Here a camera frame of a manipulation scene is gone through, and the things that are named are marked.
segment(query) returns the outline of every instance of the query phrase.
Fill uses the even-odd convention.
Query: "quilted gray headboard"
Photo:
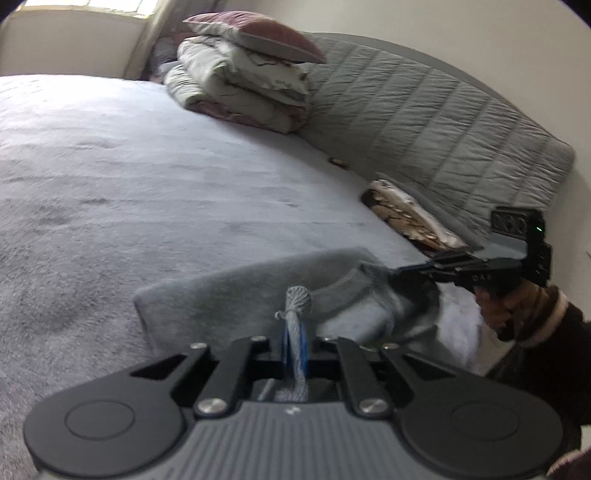
[[[496,92],[405,47],[308,37],[328,58],[306,66],[313,110],[300,135],[309,143],[367,179],[379,171],[418,184],[482,234],[495,205],[549,207],[574,151]]]

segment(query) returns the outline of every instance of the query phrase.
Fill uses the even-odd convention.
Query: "mattress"
[[[34,474],[35,402],[152,355],[136,289],[323,248],[424,259],[302,138],[185,111],[161,85],[0,77],[0,102],[0,478]],[[446,291],[462,350],[475,304]]]

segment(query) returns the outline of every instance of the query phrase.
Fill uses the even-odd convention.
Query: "gray rope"
[[[301,365],[300,342],[301,323],[304,316],[311,309],[312,296],[307,288],[302,286],[290,287],[285,294],[285,311],[276,312],[275,318],[285,322],[288,341],[290,343],[291,364],[293,366],[293,378],[286,387],[282,387],[275,393],[275,401],[303,402],[308,400],[308,383]],[[258,400],[265,400],[270,393],[274,380],[269,380],[263,388]]]

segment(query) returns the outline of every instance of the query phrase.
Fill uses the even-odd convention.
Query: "curtain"
[[[124,78],[137,80],[144,71],[150,52],[162,36],[181,28],[182,21],[193,15],[223,10],[226,0],[160,0],[131,54]]]

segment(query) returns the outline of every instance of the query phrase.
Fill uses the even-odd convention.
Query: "pillow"
[[[259,53],[294,62],[326,63],[320,49],[298,31],[255,12],[195,15],[184,21],[197,35],[215,35]]]

